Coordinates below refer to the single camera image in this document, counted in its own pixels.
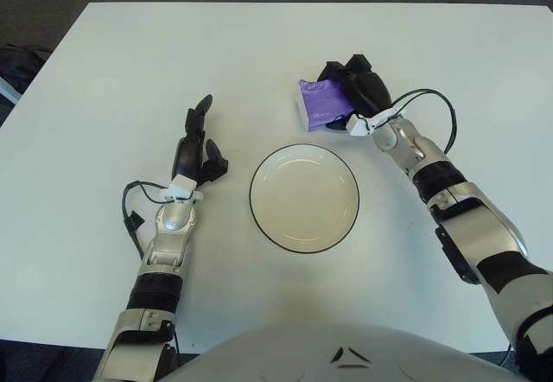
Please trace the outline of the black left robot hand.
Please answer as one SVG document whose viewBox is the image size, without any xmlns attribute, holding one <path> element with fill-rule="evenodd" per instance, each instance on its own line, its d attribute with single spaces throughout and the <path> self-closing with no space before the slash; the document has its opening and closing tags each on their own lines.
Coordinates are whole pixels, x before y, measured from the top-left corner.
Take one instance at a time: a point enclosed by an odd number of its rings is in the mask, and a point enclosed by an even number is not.
<svg viewBox="0 0 553 382">
<path fill-rule="evenodd" d="M 206 139 L 204 123 L 212 103 L 213 96 L 208 94 L 195 108 L 188 109 L 185 134 L 177 144 L 172 168 L 172 178 L 182 175 L 195 181 L 197 187 L 216 181 L 227 173 L 229 166 L 217 144 Z"/>
</svg>

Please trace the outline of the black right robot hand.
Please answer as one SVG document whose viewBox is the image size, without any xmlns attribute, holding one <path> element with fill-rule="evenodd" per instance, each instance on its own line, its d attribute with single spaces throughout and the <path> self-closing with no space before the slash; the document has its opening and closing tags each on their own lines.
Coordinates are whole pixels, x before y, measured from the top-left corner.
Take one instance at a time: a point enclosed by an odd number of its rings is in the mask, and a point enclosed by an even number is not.
<svg viewBox="0 0 553 382">
<path fill-rule="evenodd" d="M 392 108 L 391 95 L 381 78 L 372 71 L 372 65 L 363 54 L 354 54 L 346 65 L 328 61 L 317 81 L 331 80 L 338 84 L 343 96 L 353 107 L 341 118 L 326 123 L 332 131 L 344 131 L 346 122 L 355 112 L 373 118 Z"/>
</svg>

